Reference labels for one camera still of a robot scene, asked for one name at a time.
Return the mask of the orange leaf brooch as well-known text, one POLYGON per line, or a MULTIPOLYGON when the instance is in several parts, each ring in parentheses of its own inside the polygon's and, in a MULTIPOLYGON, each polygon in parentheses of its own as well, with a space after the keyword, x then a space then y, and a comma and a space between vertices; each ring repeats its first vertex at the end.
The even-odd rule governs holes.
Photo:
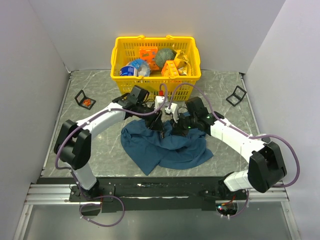
POLYGON ((90 99, 86 99, 86 100, 83 102, 83 104, 84 104, 85 106, 90 106, 90 105, 91 105, 91 100, 90 100, 90 99))

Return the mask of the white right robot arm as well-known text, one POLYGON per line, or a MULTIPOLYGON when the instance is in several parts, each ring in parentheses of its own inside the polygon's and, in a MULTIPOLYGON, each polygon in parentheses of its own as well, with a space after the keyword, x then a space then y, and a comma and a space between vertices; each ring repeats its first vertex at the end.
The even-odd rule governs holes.
POLYGON ((265 193, 287 175, 281 149, 275 142, 251 139, 240 133, 223 115, 210 113, 200 97, 193 97, 185 104, 188 115, 179 113, 175 103, 165 108, 173 118, 173 133, 185 136, 189 130, 199 129, 228 145, 248 163, 247 170, 228 173, 218 181, 221 198, 228 200, 237 191, 247 189, 265 193))

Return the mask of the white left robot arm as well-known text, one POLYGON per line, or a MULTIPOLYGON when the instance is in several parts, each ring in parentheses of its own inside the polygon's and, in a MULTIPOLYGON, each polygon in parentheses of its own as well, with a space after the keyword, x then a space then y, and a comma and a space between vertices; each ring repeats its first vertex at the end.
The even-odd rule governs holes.
POLYGON ((92 140, 95 137, 132 116, 146 120, 147 125, 156 131, 163 131, 161 108, 165 104, 148 107, 145 104, 148 96, 146 89, 135 85, 131 92, 113 99, 99 112, 76 122, 67 120, 62 124, 53 151, 56 154, 55 160, 62 161, 64 166, 56 163, 55 168, 70 171, 87 201, 94 201, 100 196, 100 183, 89 164, 92 140))

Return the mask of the blue t-shirt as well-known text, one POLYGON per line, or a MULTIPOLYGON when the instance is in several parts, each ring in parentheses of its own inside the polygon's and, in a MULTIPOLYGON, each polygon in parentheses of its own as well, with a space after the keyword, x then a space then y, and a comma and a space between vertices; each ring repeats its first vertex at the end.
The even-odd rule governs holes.
POLYGON ((143 119, 133 120, 122 128, 120 142, 124 151, 147 176, 156 166, 186 170, 214 156, 207 148, 205 132, 194 128, 186 136, 174 135, 168 120, 164 122, 164 136, 159 131, 148 129, 143 119))

